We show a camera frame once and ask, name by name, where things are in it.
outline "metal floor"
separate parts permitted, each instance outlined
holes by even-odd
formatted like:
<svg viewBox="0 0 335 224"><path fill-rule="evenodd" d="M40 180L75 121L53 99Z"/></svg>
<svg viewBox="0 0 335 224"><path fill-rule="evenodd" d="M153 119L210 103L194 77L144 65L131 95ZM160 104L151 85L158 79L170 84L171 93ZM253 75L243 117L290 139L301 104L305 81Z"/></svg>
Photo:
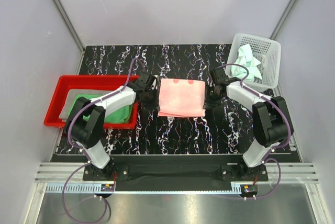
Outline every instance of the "metal floor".
<svg viewBox="0 0 335 224"><path fill-rule="evenodd" d="M268 192L269 185L260 185L259 195ZM89 194L66 194L68 209ZM239 198L236 195L224 197ZM282 184L268 198L243 201L219 195L141 195L114 194L107 198L111 206L104 221L109 224L216 224L216 223L316 223L304 185ZM104 204L90 199L71 211L73 217L89 222L98 219ZM64 214L61 194L46 193L38 224L70 224Z"/></svg>

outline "marble pattern tabletop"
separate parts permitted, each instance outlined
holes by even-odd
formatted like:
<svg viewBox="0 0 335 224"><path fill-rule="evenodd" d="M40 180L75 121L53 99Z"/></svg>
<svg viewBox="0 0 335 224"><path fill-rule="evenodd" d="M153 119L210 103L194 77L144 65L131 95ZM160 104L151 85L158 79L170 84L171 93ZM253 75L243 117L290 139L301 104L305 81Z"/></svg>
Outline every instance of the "marble pattern tabletop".
<svg viewBox="0 0 335 224"><path fill-rule="evenodd" d="M88 46L80 74L126 75L132 58L160 78L203 80L209 71L224 64L230 44L185 44L143 46ZM133 74L139 74L135 63ZM204 117L167 119L139 108L134 130L108 129L102 140L109 154L215 154L243 153L253 140L252 116L228 98L206 110ZM80 154L63 134L56 154Z"/></svg>

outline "gray cloth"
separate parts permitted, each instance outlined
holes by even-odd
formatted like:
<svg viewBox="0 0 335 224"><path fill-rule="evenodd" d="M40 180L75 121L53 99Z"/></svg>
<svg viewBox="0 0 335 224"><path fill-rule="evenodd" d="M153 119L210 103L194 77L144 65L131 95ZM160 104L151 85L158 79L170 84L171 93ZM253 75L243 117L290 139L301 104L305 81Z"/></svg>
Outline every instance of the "gray cloth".
<svg viewBox="0 0 335 224"><path fill-rule="evenodd" d="M66 97L64 107L59 115L59 118L63 121L67 121L68 119L68 112L71 109L75 97L79 94L85 94L85 95L106 95L110 93L111 91L99 91L97 89L71 89L68 92L68 96Z"/></svg>

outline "gray wall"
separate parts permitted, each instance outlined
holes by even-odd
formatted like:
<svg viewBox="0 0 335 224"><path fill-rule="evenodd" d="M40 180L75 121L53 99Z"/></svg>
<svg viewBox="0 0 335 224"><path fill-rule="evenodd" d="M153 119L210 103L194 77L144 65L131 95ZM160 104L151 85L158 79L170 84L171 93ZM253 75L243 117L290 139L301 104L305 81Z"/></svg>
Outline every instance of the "gray wall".
<svg viewBox="0 0 335 224"><path fill-rule="evenodd" d="M269 37L289 0L61 0L86 45L230 43Z"/></svg>
<svg viewBox="0 0 335 224"><path fill-rule="evenodd" d="M313 162L335 220L335 1L298 0L277 41L280 85L304 159Z"/></svg>
<svg viewBox="0 0 335 224"><path fill-rule="evenodd" d="M56 128L43 125L60 75L80 53L51 0L0 0L0 223L22 223Z"/></svg>

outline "folded pink cloth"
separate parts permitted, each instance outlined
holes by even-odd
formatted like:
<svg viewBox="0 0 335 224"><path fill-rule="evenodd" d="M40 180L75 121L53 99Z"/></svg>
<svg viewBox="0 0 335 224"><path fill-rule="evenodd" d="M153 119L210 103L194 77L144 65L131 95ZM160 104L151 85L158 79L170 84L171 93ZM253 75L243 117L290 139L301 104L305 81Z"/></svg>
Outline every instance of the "folded pink cloth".
<svg viewBox="0 0 335 224"><path fill-rule="evenodd" d="M162 79L158 116L204 117L205 82Z"/></svg>

